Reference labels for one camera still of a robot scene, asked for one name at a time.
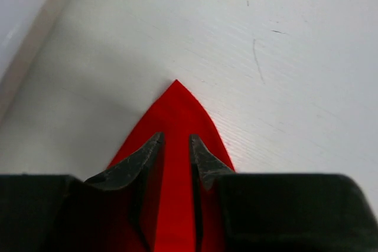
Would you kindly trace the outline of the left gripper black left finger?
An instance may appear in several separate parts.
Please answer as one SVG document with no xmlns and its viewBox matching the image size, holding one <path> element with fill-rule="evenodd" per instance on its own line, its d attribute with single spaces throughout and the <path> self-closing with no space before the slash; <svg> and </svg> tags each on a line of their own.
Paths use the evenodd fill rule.
<svg viewBox="0 0 378 252">
<path fill-rule="evenodd" d="M 82 181 L 71 175 L 1 176 L 2 251 L 152 251 L 164 135 Z"/>
</svg>

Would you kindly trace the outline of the red t shirt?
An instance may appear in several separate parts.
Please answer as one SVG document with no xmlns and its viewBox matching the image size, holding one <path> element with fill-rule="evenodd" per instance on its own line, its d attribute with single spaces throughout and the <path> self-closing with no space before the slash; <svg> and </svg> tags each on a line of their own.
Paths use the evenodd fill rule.
<svg viewBox="0 0 378 252">
<path fill-rule="evenodd" d="M 234 166 L 209 114 L 178 81 L 151 105 L 110 162 L 116 165 L 162 132 L 158 183 L 148 188 L 141 229 L 151 251 L 224 251 L 224 231 L 215 191 L 206 191 L 191 166 L 190 136 L 199 135 L 207 149 L 231 170 Z"/>
</svg>

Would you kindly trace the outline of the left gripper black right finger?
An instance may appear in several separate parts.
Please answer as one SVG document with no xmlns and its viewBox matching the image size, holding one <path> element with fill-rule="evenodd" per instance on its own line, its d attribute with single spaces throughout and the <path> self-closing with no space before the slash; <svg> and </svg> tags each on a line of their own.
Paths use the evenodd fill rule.
<svg viewBox="0 0 378 252">
<path fill-rule="evenodd" d="M 189 139 L 197 251 L 376 251 L 377 220 L 340 174 L 237 173 Z"/>
</svg>

